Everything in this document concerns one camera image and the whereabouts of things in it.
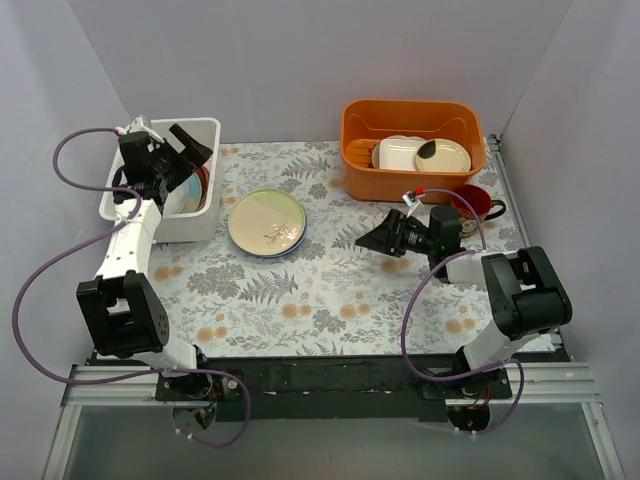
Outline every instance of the white tray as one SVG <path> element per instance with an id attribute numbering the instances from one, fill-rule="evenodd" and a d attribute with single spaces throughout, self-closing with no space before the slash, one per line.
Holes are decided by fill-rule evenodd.
<path id="1" fill-rule="evenodd" d="M 169 127 L 174 123 L 179 124 L 194 139 L 213 150 L 211 158 L 205 163 L 205 167 L 210 172 L 207 200 L 204 207 L 197 212 L 163 216 L 154 239 L 161 243 L 210 240 L 216 232 L 220 207 L 220 185 L 222 183 L 222 170 L 218 162 L 220 122 L 210 117 L 152 120 L 152 128 L 166 138 L 177 151 L 182 151 L 184 146 L 169 132 Z M 120 150 L 117 150 L 107 179 L 107 186 L 111 186 L 111 179 L 123 163 Z M 105 220 L 115 221 L 112 193 L 106 192 L 102 195 L 99 211 L 100 216 Z"/>

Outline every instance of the white plastic container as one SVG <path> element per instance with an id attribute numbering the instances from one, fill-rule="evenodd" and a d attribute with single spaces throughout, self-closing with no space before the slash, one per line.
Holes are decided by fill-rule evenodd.
<path id="1" fill-rule="evenodd" d="M 184 146 L 169 132 L 169 127 L 174 123 L 179 124 L 194 139 L 213 150 L 211 158 L 204 164 L 210 173 L 207 200 L 202 209 L 197 212 L 163 216 L 154 239 L 160 243 L 210 240 L 216 233 L 218 223 L 220 185 L 222 184 L 223 174 L 218 162 L 220 122 L 215 118 L 209 117 L 152 120 L 152 128 L 180 152 Z M 107 186 L 111 186 L 111 179 L 118 167 L 123 163 L 122 155 L 118 150 L 113 159 L 113 165 L 111 165 Z M 102 194 L 99 211 L 100 216 L 105 220 L 115 221 L 115 207 L 111 192 Z"/>

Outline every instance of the red mug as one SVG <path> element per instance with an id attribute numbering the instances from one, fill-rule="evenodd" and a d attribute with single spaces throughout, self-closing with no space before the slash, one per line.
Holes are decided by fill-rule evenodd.
<path id="1" fill-rule="evenodd" d="M 475 185 L 465 184 L 453 191 L 469 202 L 469 205 L 471 205 L 483 222 L 485 220 L 498 218 L 507 211 L 507 205 L 502 200 L 492 199 L 485 190 Z M 458 211 L 458 218 L 462 224 L 460 236 L 462 238 L 468 238 L 476 233 L 478 223 L 465 204 L 462 203 L 459 198 L 451 195 L 451 205 Z M 489 213 L 495 206 L 500 207 L 500 209 L 496 212 Z"/>

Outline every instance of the robotic arm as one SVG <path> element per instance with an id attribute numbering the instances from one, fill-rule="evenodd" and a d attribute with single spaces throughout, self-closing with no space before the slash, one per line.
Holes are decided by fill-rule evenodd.
<path id="1" fill-rule="evenodd" d="M 152 130 L 144 117 L 137 117 L 120 132 L 124 164 L 116 171 L 113 186 L 138 192 L 142 206 L 137 217 L 111 237 L 96 276 L 78 285 L 76 297 L 100 355 L 140 360 L 154 368 L 197 368 L 203 355 L 197 347 L 171 335 L 167 312 L 148 280 L 148 264 L 168 194 L 204 165 L 212 151 L 178 124 L 169 130 L 184 145 L 182 152 Z M 136 200 L 116 193 L 114 203 L 116 222 L 120 222 L 134 209 Z M 181 374 L 167 372 L 165 376 Z M 207 379 L 198 387 L 191 385 L 193 380 L 187 390 L 194 395 L 208 387 Z"/>
<path id="2" fill-rule="evenodd" d="M 431 210 L 429 227 L 393 209 L 356 245 L 395 257 L 411 250 L 427 255 L 433 268 L 464 251 L 461 228 L 455 209 L 448 205 Z M 506 362 L 526 343 L 571 320 L 571 302 L 541 247 L 466 255 L 452 260 L 436 277 L 445 283 L 486 287 L 493 314 L 478 337 L 457 352 L 454 373 Z"/>

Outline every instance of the floral pattern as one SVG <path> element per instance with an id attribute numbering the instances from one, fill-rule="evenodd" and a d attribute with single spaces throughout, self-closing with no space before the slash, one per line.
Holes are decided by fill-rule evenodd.
<path id="1" fill-rule="evenodd" d="M 338 142 L 225 145 L 218 229 L 208 242 L 156 245 L 149 272 L 172 332 L 209 357 L 398 354 L 404 310 L 429 267 L 425 257 L 387 257 L 354 245 L 402 204 L 358 202 L 343 187 Z M 504 200 L 487 149 L 472 179 Z M 239 198 L 275 187 L 305 207 L 306 238 L 291 254 L 257 258 L 237 248 L 227 219 Z M 416 213 L 428 221 L 428 208 Z M 486 222 L 491 250 L 523 245 L 512 212 Z M 463 241 L 480 247 L 478 235 Z M 434 282 L 414 307 L 412 353 L 453 353 L 491 319 L 487 293 Z M 525 346 L 553 350 L 548 336 Z"/>

